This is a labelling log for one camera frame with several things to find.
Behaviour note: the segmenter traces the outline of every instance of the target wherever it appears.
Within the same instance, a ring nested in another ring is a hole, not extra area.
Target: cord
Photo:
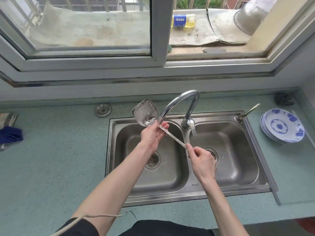
[[[122,215],[107,215],[107,214],[102,214],[102,215],[83,215],[83,216],[80,216],[80,217],[76,218],[73,222],[71,222],[67,226],[63,227],[62,229],[58,230],[56,233],[51,234],[50,236],[59,236],[59,235],[63,234],[64,232],[66,232],[68,229],[73,227],[77,222],[79,222],[84,217],[87,217],[87,218],[115,217],[115,218],[117,218],[117,217],[121,217],[121,216],[123,216],[123,214]]]

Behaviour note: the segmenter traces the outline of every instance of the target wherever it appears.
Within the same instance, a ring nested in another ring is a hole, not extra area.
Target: person's left arm
[[[161,126],[165,129],[169,127],[167,122],[163,122]],[[165,132],[158,128],[156,122],[145,128],[136,148],[89,194],[71,218],[82,215],[117,215],[164,135]],[[98,217],[86,220],[103,236],[107,234],[115,218]]]

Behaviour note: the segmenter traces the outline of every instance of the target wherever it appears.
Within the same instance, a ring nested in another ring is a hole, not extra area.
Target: person's left hand
[[[168,129],[169,124],[167,124],[167,122],[163,122],[161,126]],[[156,151],[158,143],[165,135],[166,133],[158,127],[158,124],[155,121],[151,126],[142,130],[141,142],[149,147],[150,155],[152,155]]]

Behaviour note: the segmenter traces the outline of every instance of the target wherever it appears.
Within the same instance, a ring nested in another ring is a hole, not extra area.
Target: wall
[[[314,53],[315,38],[304,43],[293,54],[295,55],[294,59],[275,77],[264,78],[27,88],[13,88],[0,80],[0,101],[181,93],[190,89],[205,92],[300,87],[306,79],[315,75]]]
[[[315,74],[305,80],[302,85],[302,90],[311,105],[315,108]]]

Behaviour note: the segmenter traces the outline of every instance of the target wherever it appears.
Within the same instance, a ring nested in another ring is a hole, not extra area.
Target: window pane
[[[150,0],[3,0],[1,33],[26,57],[150,55]]]
[[[168,53],[168,59],[181,54],[251,52],[246,44],[276,2],[175,0],[169,39],[172,51]]]

